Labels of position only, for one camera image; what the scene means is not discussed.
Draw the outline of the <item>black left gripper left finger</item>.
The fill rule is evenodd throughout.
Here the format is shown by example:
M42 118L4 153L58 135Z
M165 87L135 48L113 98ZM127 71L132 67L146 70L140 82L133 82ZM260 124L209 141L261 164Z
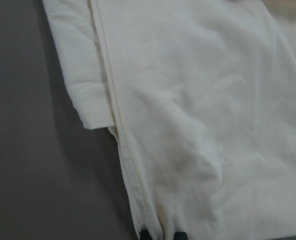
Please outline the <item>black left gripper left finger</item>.
M143 229L140 231L139 234L139 239L140 240L151 240L151 235L147 229Z

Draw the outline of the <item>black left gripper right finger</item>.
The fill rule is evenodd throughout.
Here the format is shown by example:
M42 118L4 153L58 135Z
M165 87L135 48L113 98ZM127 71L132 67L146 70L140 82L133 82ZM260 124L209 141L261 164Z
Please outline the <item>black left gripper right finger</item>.
M173 236L173 240L188 240L188 235L183 231L176 231Z

